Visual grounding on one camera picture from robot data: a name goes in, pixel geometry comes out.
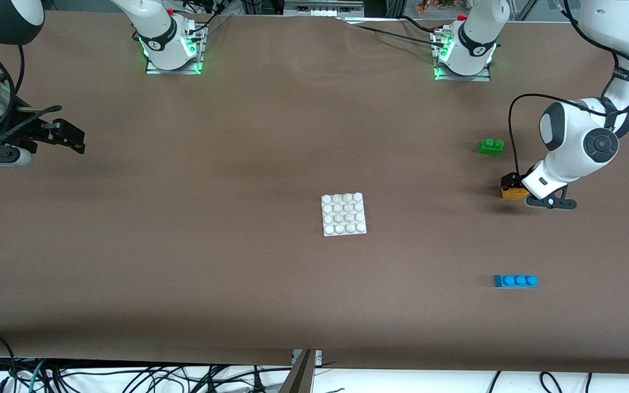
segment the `brown tabletop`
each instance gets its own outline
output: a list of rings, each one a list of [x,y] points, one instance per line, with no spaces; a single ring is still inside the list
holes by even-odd
[[[629,135],[573,212],[500,199],[508,146],[474,151],[508,140],[519,94],[601,92],[612,59],[570,25],[508,24],[490,83],[435,81],[425,45],[324,17],[234,17],[203,75],[145,75],[132,31],[50,12],[26,47],[20,96],[63,105],[87,152],[0,169],[17,355],[629,372]],[[522,170],[549,104],[514,110]],[[337,192],[364,194],[369,233],[323,236]],[[512,273],[539,286],[492,288]]]

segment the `teal cable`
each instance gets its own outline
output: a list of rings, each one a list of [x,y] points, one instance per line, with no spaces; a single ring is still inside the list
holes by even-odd
[[[38,377],[40,368],[43,366],[43,361],[45,361],[45,359],[40,361],[40,363],[38,363],[38,365],[35,366],[35,371],[33,371],[33,376],[31,377],[31,384],[28,385],[28,393],[33,393],[33,384],[35,384],[35,379]]]

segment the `yellow block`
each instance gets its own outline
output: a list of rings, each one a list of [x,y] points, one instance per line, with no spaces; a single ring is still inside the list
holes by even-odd
[[[529,195],[531,193],[525,188],[501,189],[501,197],[504,199],[523,199]]]

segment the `green lego brick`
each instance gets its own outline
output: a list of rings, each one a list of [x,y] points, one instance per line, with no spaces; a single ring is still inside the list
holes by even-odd
[[[482,139],[477,144],[477,152],[479,154],[499,155],[504,150],[504,141],[501,139]]]

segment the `blue lego brick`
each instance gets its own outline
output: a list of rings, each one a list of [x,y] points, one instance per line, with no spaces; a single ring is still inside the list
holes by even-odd
[[[497,288],[533,288],[537,286],[537,277],[532,274],[502,274],[494,276],[494,286]]]

